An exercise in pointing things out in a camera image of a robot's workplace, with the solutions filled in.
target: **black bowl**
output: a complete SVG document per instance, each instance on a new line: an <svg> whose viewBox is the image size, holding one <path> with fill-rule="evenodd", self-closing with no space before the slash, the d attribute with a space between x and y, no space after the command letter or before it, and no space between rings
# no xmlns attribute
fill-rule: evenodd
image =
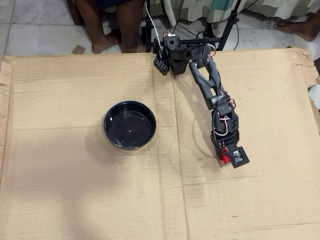
<svg viewBox="0 0 320 240"><path fill-rule="evenodd" d="M114 105L102 120L107 138L123 149L138 149L155 135L156 118L152 111L137 101Z"/></svg>

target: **black shorts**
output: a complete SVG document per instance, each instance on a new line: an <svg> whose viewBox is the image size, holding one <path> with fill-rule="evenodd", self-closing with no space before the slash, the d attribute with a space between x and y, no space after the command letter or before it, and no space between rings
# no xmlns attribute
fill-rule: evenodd
<svg viewBox="0 0 320 240"><path fill-rule="evenodd" d="M116 6L128 2L129 0L94 0L99 9L106 9L109 7Z"/></svg>

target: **bowl rim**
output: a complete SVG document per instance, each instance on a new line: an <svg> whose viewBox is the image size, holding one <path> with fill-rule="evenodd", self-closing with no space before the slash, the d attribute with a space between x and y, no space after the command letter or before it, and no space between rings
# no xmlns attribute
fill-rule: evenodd
<svg viewBox="0 0 320 240"><path fill-rule="evenodd" d="M153 120L154 120L154 131L153 131L153 134L152 134L152 136L150 137L150 139L149 139L146 143L144 143L143 145L140 145L140 146L137 146L137 147L131 147L131 148L123 147L123 146L120 146L120 145L116 144L115 142L113 142L113 141L109 138L109 136L107 135L107 131L106 131L106 118L107 118L107 116L108 116L108 115L111 113L111 111L112 111L113 109L115 109L116 107L118 107L118 106L120 106L120 105L122 105L122 104L127 104L127 103L139 104L139 105L143 106L144 108L146 108L146 109L151 113L151 116L152 116L152 118L153 118ZM147 145L147 144L154 138L154 136L155 136L155 134L156 134L156 131L157 131L157 119L156 119L154 113L151 111L151 109L150 109L149 107L147 107L145 104L143 104L142 102L140 102L140 101L135 101L135 100L125 100L125 101L121 101L121 102L116 103L115 105L113 105L112 107L110 107L110 108L106 111L106 113L104 114L104 116L103 116L103 118L102 118L102 130L103 130L103 132L104 132L104 135L109 139L109 141L110 141L113 145L115 145L115 146L117 146L117 147L119 147L119 148L121 148L121 149L125 149L125 150L136 150L136 149L140 149L140 148L142 148L143 146Z"/></svg>

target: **red component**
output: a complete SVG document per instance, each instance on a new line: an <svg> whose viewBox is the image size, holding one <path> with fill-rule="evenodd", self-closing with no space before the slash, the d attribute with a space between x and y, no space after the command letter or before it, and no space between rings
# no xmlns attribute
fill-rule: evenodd
<svg viewBox="0 0 320 240"><path fill-rule="evenodd" d="M222 148L222 151L223 151L224 153L226 153L226 152L227 152L227 149L224 147L224 148ZM223 162L224 164L229 163L229 162L230 162L229 157L227 157L226 155L222 154L222 162Z"/></svg>

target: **black wire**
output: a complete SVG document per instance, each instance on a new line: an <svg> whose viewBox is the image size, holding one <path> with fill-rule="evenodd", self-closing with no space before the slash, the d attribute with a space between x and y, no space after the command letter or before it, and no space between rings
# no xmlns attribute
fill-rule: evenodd
<svg viewBox="0 0 320 240"><path fill-rule="evenodd" d="M198 39L198 37L199 37L199 34L202 34L202 33L205 33L206 31L201 31L201 32L199 32L197 35L196 35L196 37L195 37L195 39Z"/></svg>
<svg viewBox="0 0 320 240"><path fill-rule="evenodd" d="M178 18L177 18L177 16L175 16L175 18L176 18L176 24L175 24L175 26L174 26L174 29L173 29L172 34L174 34L174 33L175 33L176 27L177 27L177 25L178 25L178 23L179 23L179 20L180 20L180 13L181 13L181 9L182 9L182 5L183 5L183 4L184 4L184 0L181 0L181 2L180 2L180 6L179 6L179 15L178 15L178 12L177 12Z"/></svg>
<svg viewBox="0 0 320 240"><path fill-rule="evenodd" d="M242 10L247 10L248 8L250 8L253 4L255 4L256 2L258 2L259 0L256 0L254 3L252 3L250 6L248 6L248 7L246 7L246 8L244 8L244 9L242 9Z"/></svg>
<svg viewBox="0 0 320 240"><path fill-rule="evenodd" d="M188 29L186 29L184 26L182 26L182 25L180 25L180 24L178 24L178 23L177 23L177 25L179 25L181 28L187 30L187 31L188 31L189 33L191 33L192 35L197 36L197 35L194 34L192 31L189 31Z"/></svg>
<svg viewBox="0 0 320 240"><path fill-rule="evenodd" d="M233 49L233 51L236 50L236 48L238 47L238 44L239 44L239 27L238 27L238 23L235 23L235 25L236 25L236 30L237 30L237 33L238 33L238 41L236 42L236 45L235 45L235 48Z"/></svg>

